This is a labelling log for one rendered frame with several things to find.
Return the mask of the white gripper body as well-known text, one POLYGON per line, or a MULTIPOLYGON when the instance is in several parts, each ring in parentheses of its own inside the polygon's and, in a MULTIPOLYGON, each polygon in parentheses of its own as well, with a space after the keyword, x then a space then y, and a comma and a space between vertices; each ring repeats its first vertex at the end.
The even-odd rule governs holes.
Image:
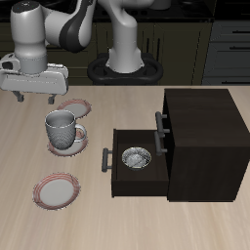
POLYGON ((67 77, 67 68, 54 63, 49 63, 45 71, 33 75, 0 69, 0 88, 5 91, 64 95, 68 90, 67 77))

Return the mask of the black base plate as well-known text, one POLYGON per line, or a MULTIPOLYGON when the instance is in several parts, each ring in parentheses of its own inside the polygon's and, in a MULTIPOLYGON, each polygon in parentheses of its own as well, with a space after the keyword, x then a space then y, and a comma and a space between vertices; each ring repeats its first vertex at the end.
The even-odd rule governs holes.
POLYGON ((139 70, 132 73, 118 73, 105 64, 109 59, 108 53, 100 53, 98 57, 88 65, 87 74, 97 86, 153 86, 163 76, 162 65, 153 58, 150 53, 142 53, 145 64, 139 70))

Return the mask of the dark wooden drawer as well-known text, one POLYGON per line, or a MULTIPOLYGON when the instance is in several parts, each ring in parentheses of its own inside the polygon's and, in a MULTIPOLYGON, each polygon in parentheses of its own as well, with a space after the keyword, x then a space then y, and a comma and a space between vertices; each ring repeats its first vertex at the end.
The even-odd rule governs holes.
POLYGON ((113 149, 103 150, 102 171, 111 170, 112 196, 166 196, 169 176, 164 141, 154 130, 113 130, 113 149), (130 147, 145 148, 151 161, 144 170, 130 170, 121 159, 130 147))

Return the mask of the small fluted silver bowl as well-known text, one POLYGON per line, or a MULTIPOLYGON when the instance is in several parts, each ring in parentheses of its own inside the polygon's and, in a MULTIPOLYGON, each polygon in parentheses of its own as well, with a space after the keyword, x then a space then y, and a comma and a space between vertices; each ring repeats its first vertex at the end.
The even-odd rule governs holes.
POLYGON ((151 154, 142 147, 127 148, 121 156, 122 162, 134 171, 144 170, 151 161, 151 154))

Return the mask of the red-rimmed white plate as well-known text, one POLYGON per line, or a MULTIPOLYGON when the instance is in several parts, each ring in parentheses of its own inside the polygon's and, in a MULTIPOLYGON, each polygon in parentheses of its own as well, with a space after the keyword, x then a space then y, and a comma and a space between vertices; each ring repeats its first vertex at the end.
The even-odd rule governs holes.
POLYGON ((74 176, 54 173, 35 185, 32 200, 44 210, 61 210, 78 197, 80 189, 80 183, 74 176))
POLYGON ((61 103, 58 110, 69 110, 74 113, 75 118, 82 118, 86 116, 91 110, 92 106, 89 102, 82 99, 72 99, 61 103))
POLYGON ((84 126, 77 124, 76 125, 76 135, 75 142, 72 146, 65 150, 60 150, 52 146, 51 143, 48 143, 48 150, 55 156, 61 157, 72 157, 80 152, 82 152, 88 145, 87 131, 84 126))

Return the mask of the dark wooden cabinet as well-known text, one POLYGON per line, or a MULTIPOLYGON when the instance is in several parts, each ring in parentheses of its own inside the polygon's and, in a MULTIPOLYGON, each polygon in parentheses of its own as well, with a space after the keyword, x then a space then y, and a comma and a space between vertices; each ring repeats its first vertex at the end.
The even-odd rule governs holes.
POLYGON ((250 132, 227 89, 166 89, 155 114, 175 202, 232 202, 248 162, 250 132))

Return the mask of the dark kitchen cupboards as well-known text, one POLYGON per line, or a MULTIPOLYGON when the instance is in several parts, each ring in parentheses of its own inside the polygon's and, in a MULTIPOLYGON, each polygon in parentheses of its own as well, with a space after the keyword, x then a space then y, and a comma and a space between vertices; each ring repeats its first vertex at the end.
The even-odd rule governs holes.
MULTIPOLYGON (((130 9, 138 22, 138 47, 150 53, 163 66, 160 85, 199 85, 208 57, 213 15, 205 0, 172 0, 168 10, 130 9)), ((90 85, 87 66, 98 54, 113 45, 111 20, 101 5, 96 6, 92 38, 88 47, 72 54, 50 45, 48 61, 68 67, 71 85, 90 85)), ((208 83, 250 85, 250 42, 218 46, 216 68, 225 75, 209 76, 208 83)))

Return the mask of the white porcelain mug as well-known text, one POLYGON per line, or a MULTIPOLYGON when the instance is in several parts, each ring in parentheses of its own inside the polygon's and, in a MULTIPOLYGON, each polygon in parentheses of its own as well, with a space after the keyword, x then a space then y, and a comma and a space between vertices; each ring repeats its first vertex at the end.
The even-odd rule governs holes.
POLYGON ((53 147, 66 150, 87 137, 84 126, 77 124, 75 115, 69 110, 54 110, 45 117, 48 139, 53 147))

